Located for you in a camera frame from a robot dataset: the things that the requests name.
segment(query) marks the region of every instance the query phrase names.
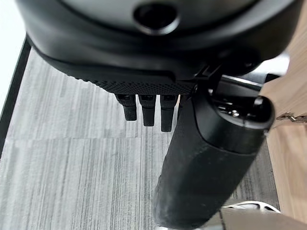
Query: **circular hole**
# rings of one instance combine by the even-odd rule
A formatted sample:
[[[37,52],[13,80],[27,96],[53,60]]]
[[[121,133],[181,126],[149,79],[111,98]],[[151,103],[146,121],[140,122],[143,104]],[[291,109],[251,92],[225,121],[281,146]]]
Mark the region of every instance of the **circular hole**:
[[[134,11],[137,27],[148,35],[165,35],[174,31],[179,19],[174,7],[161,3],[139,6]]]

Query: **wood grain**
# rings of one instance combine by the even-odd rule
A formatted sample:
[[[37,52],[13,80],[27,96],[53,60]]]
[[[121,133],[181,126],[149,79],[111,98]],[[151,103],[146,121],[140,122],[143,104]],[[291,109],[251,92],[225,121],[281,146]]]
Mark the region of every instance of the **wood grain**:
[[[282,213],[307,223],[307,128],[279,126],[268,146]]]
[[[261,94],[273,101],[276,116],[286,112],[299,116],[307,112],[307,2],[287,50],[291,57],[287,75],[266,83]],[[286,123],[289,121],[276,122],[275,125]]]

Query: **metal bracket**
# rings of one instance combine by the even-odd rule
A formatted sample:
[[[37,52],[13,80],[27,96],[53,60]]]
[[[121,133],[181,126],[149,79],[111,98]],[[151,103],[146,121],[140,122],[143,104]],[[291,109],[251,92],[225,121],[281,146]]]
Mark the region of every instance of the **metal bracket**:
[[[277,118],[278,121],[290,120],[293,123],[307,123],[307,113],[302,114],[301,116],[295,117],[293,113],[284,113],[283,115]]]

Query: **black handle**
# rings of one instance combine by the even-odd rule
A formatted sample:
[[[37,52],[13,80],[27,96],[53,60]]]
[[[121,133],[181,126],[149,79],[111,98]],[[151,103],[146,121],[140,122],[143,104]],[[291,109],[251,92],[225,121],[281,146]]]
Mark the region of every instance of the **black handle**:
[[[187,230],[208,221],[244,177],[274,121],[266,98],[267,116],[242,121],[220,114],[209,97],[199,92],[180,114],[153,201],[158,225]]]

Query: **black device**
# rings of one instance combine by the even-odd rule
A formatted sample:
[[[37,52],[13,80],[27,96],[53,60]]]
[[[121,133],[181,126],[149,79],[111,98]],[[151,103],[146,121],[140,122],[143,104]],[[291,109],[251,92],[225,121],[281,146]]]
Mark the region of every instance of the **black device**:
[[[178,123],[153,201],[157,224],[193,229],[235,190],[275,119],[255,73],[288,46],[303,0],[17,0],[50,65],[114,93],[127,121]]]

